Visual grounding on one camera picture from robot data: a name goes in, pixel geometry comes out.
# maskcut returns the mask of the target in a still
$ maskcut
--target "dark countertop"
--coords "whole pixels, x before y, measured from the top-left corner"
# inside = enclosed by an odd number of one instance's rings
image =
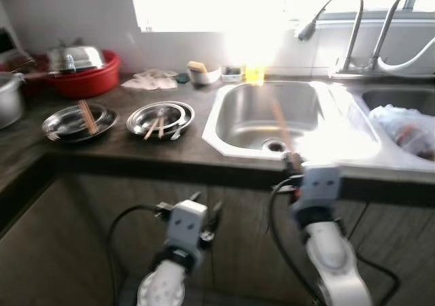
[[[268,189],[285,178],[283,164],[273,160],[234,158],[221,155],[202,140],[201,135],[217,89],[221,84],[194,88],[191,83],[180,84],[177,90],[145,91],[118,87],[104,95],[90,99],[119,113],[119,120],[112,130],[94,141],[78,145],[63,145],[48,141],[42,134],[42,122],[53,112],[75,103],[59,97],[54,92],[45,92],[29,101],[24,117],[17,123],[0,131],[0,202],[17,195],[22,182],[20,178],[37,180],[44,169],[53,173],[98,173],[134,177],[159,177],[172,180],[204,182],[228,186]],[[126,130],[130,114],[149,103],[176,100],[191,105],[196,117],[194,122],[176,141],[144,141]],[[50,162],[40,162],[42,156]],[[33,175],[26,170],[33,167]],[[347,199],[399,203],[390,194],[385,194],[388,182],[348,180],[343,185],[343,196]],[[404,204],[410,193],[429,194],[435,186],[410,186],[395,183],[390,192],[404,195]],[[435,206],[429,197],[417,204]]]

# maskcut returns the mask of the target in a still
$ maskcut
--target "wooden chopstick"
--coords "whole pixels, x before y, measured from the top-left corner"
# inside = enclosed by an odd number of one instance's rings
[[[157,124],[158,124],[158,120],[159,118],[156,118],[155,121],[152,123],[149,131],[147,132],[147,134],[143,137],[144,140],[147,140],[148,138],[150,138],[152,132],[154,131],[154,128],[156,128]]]
[[[290,151],[290,157],[292,160],[293,168],[298,173],[302,173],[302,167],[300,166],[300,159],[294,149],[292,143],[292,137],[290,136],[290,133],[286,129],[287,121],[285,120],[285,116],[281,108],[281,104],[278,102],[275,95],[271,95],[271,107],[273,111],[273,116],[275,117],[275,120],[278,122],[279,129],[281,131],[281,138],[284,140],[284,144],[288,147]]]
[[[161,116],[159,119],[160,119],[160,124],[158,125],[158,138],[162,139],[162,137],[163,137],[164,117]]]
[[[92,115],[92,112],[89,110],[89,106],[85,100],[79,101],[79,107],[82,110],[83,118],[86,123],[86,126],[88,127],[88,131],[91,135],[95,135],[98,133],[98,127],[95,124],[94,117]]]

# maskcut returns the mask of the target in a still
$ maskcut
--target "cabinet door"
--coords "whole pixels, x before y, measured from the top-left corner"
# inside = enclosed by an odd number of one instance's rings
[[[242,296],[309,305],[311,297],[285,264],[268,231],[269,192],[209,187],[208,194],[210,203],[224,202],[222,224],[212,251],[213,287]],[[339,201],[337,215],[352,227],[363,207],[361,203]],[[290,218],[285,197],[279,198],[275,211],[286,250],[314,285],[317,272]]]
[[[435,211],[371,204],[351,238],[373,262],[396,273],[402,287],[388,305],[433,305],[435,301]],[[392,286],[384,274],[359,262],[375,304]]]
[[[206,187],[201,185],[96,175],[69,180],[71,194],[88,204],[103,235],[119,213],[137,204],[157,205],[162,201],[175,204],[197,191],[203,193],[200,202],[207,204]],[[167,224],[148,211],[134,211],[119,222],[112,246],[127,275],[143,278],[148,274],[153,256],[163,247],[166,229]],[[209,288],[210,267],[210,257],[205,254],[203,264],[188,278],[187,284]]]
[[[104,245],[60,181],[0,241],[0,305],[111,305]]]

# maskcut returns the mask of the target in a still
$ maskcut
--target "sink drain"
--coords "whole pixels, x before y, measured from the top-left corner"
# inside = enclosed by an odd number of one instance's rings
[[[287,146],[277,138],[266,139],[261,145],[262,150],[272,151],[272,152],[285,152],[287,151]]]

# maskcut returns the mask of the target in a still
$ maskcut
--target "black cable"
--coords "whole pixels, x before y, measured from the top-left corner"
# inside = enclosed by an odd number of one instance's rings
[[[353,226],[351,233],[347,237],[347,240],[350,241],[353,233],[355,232],[356,227],[360,223],[363,215],[366,213],[368,206],[369,206],[369,203],[366,203],[360,216],[356,220],[356,223]],[[389,276],[391,278],[391,280],[393,280],[393,286],[387,291],[385,296],[382,297],[381,301],[379,302],[379,306],[386,306],[386,304],[388,304],[388,302],[393,298],[395,293],[397,293],[397,291],[399,291],[400,286],[401,286],[400,278],[393,271],[387,269],[386,267],[382,267],[381,265],[374,263],[371,260],[368,260],[367,258],[364,258],[358,251],[355,251],[355,255],[359,261],[363,262],[364,264],[368,265],[369,267],[372,267],[373,269],[376,269],[376,270],[384,273],[385,275]]]
[[[140,209],[146,210],[146,211],[155,211],[156,207],[153,205],[140,204],[140,205],[135,205],[135,206],[129,207],[128,209],[125,209],[110,224],[109,232],[108,232],[107,237],[106,237],[105,244],[106,244],[107,257],[109,259],[110,278],[111,278],[111,287],[112,287],[113,305],[114,306],[116,306],[116,303],[118,302],[118,282],[117,282],[116,273],[115,273],[114,255],[111,252],[111,238],[114,235],[115,228],[118,225],[119,221],[121,221],[121,219],[123,217],[125,217],[127,214],[129,214],[133,211],[140,210]]]
[[[290,256],[286,252],[284,245],[281,241],[281,238],[279,236],[279,233],[278,233],[277,224],[275,222],[275,213],[274,213],[275,208],[274,208],[274,206],[275,206],[275,201],[277,200],[278,192],[281,189],[281,187],[283,187],[286,184],[291,184],[292,181],[293,181],[292,178],[286,179],[286,180],[280,182],[279,184],[277,184],[272,191],[271,199],[270,199],[269,204],[268,204],[268,220],[269,220],[269,225],[271,228],[272,238],[273,238],[273,241],[275,242],[275,245],[277,246],[277,248],[279,250],[279,253],[284,258],[285,263],[287,263],[288,267],[293,271],[294,275],[299,280],[299,282],[303,285],[305,290],[315,299],[315,302],[319,306],[326,306],[326,304],[322,301],[322,299],[320,298],[318,293],[316,293],[316,291],[310,286],[308,281],[303,277],[302,273],[298,270],[296,265],[293,263],[293,260],[290,258]]]

